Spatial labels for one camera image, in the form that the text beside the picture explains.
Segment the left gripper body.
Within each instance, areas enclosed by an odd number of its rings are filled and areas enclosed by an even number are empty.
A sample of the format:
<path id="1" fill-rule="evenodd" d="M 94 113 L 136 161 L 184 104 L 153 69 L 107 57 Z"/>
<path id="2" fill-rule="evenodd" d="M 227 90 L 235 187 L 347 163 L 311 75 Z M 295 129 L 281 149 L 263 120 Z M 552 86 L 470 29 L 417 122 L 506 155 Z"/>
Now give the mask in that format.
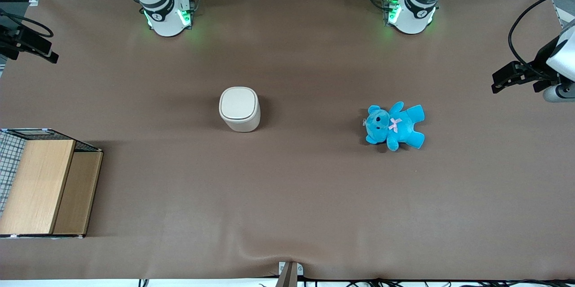
<path id="1" fill-rule="evenodd" d="M 562 76 L 547 64 L 548 58 L 554 52 L 559 38 L 554 38 L 545 46 L 540 48 L 534 60 L 529 63 L 529 66 L 534 69 L 527 70 L 524 68 L 524 76 L 519 84 L 534 83 L 533 89 L 535 93 L 540 93 L 552 86 L 561 84 Z"/>

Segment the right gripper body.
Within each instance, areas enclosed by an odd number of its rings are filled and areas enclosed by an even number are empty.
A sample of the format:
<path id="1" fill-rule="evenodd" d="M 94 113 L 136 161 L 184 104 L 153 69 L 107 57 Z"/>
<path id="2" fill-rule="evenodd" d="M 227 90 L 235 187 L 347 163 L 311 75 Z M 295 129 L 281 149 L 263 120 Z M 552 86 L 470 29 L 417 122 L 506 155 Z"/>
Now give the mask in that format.
<path id="1" fill-rule="evenodd" d="M 7 60 L 17 60 L 20 53 L 31 53 L 27 44 L 19 43 L 20 33 L 31 34 L 31 28 L 19 26 L 16 29 L 0 26 L 0 54 Z"/>

